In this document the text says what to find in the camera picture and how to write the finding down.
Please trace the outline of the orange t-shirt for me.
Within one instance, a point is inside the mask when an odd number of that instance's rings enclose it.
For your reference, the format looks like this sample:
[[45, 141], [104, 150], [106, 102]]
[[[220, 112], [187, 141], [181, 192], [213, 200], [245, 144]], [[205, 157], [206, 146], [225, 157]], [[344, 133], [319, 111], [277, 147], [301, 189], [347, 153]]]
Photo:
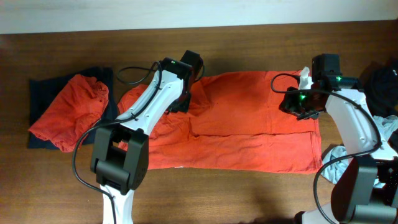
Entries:
[[311, 174], [322, 166], [318, 121], [279, 106], [293, 72], [232, 72], [192, 86], [186, 113], [164, 114], [149, 138], [149, 168]]

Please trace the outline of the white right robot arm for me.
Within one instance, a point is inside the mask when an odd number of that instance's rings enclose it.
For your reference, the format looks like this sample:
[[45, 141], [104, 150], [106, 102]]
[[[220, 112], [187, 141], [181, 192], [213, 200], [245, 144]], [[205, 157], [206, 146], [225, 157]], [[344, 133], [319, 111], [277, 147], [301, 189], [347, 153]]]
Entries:
[[303, 71], [294, 78], [298, 88], [283, 92], [279, 109], [298, 120], [328, 113], [347, 150], [315, 174], [315, 200], [321, 173], [336, 162], [349, 163], [332, 190], [330, 203], [297, 213], [294, 223], [397, 223], [397, 152], [377, 128], [359, 79], [343, 76], [337, 54], [317, 55], [311, 74]]

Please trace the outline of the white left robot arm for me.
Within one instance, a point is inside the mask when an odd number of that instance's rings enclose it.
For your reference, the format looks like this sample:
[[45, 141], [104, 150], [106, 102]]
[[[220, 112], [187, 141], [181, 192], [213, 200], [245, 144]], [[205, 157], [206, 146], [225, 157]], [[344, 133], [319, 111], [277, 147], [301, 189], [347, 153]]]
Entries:
[[166, 112], [187, 112], [203, 59], [186, 51], [180, 60], [165, 58], [150, 85], [112, 124], [98, 128], [90, 169], [103, 194], [103, 223], [132, 223], [134, 191], [149, 166], [149, 136]]

